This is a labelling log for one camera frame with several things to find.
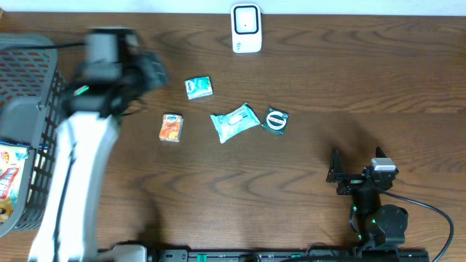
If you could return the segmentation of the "orange tissue pack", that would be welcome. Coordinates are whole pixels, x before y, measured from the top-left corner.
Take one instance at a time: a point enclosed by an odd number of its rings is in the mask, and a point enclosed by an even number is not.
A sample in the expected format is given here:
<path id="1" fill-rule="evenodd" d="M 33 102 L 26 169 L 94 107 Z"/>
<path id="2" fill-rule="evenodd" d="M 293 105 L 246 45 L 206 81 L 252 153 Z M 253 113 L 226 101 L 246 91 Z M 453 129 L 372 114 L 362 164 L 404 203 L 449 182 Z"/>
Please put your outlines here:
<path id="1" fill-rule="evenodd" d="M 178 143 L 181 139 L 183 117 L 177 114 L 164 114 L 159 139 Z"/>

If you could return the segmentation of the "teal wet wipes pack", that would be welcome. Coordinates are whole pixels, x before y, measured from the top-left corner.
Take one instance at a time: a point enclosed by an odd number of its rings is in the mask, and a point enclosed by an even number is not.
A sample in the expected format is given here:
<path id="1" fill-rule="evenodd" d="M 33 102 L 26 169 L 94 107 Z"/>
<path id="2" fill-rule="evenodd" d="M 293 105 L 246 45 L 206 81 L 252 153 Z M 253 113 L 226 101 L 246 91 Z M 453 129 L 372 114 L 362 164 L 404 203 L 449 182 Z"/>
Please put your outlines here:
<path id="1" fill-rule="evenodd" d="M 226 115 L 211 115 L 210 118 L 218 133 L 220 143 L 225 143 L 235 135 L 261 123 L 248 103 L 243 103 Z"/>

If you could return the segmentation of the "yellow snack bag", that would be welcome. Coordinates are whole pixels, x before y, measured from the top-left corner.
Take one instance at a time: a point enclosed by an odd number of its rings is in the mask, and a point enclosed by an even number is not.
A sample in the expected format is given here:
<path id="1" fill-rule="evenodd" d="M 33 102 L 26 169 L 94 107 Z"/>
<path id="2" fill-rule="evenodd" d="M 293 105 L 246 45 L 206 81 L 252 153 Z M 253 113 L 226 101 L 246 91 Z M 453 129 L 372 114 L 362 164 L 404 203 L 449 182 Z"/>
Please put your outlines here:
<path id="1" fill-rule="evenodd" d="M 1 144 L 1 224 L 10 218 L 17 207 L 21 178 L 27 158 L 26 147 Z"/>

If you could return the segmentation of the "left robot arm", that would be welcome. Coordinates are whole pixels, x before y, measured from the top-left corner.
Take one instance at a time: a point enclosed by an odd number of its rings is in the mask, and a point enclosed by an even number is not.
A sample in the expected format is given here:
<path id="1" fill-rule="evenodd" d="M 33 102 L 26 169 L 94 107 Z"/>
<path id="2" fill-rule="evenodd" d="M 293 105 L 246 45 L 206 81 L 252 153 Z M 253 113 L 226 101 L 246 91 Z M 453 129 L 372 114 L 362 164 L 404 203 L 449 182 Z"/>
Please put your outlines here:
<path id="1" fill-rule="evenodd" d="M 95 227 L 108 159 L 130 104 L 169 81 L 157 56 L 135 30 L 93 28 L 85 60 L 60 93 L 64 116 L 56 135 L 55 167 L 30 261 L 148 261 L 149 247 L 126 242 L 98 248 Z"/>

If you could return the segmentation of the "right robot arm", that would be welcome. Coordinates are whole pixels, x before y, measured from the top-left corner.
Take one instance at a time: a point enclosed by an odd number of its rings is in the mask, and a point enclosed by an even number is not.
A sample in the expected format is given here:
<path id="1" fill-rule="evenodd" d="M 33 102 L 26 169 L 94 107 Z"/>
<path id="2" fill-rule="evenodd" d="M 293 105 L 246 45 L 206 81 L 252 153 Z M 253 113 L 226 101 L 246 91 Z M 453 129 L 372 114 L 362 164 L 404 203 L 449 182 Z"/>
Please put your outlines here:
<path id="1" fill-rule="evenodd" d="M 352 197 L 349 222 L 360 237 L 360 243 L 353 248 L 357 256 L 383 250 L 395 253 L 405 243 L 407 211 L 396 205 L 383 205 L 380 199 L 380 194 L 392 187 L 398 173 L 380 147 L 376 148 L 370 165 L 358 174 L 345 172 L 339 152 L 332 150 L 326 181 L 337 185 L 338 195 Z"/>

